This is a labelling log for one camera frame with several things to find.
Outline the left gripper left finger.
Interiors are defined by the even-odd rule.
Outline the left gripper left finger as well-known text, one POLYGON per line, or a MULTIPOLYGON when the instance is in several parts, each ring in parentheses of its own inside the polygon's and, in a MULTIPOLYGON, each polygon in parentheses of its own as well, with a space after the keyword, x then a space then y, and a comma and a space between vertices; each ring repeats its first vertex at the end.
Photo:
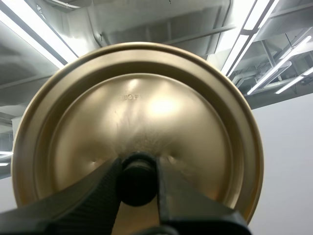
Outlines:
POLYGON ((2 235, 110 235, 120 206, 120 159, 44 199, 0 215, 2 235))

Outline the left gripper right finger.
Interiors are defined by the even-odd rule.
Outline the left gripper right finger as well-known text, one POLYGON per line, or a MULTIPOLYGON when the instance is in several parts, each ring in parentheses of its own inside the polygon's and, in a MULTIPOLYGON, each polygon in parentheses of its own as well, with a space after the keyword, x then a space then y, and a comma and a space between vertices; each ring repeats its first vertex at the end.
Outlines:
POLYGON ((160 225, 155 235, 249 235, 241 214, 195 189, 163 158, 155 158, 160 225))

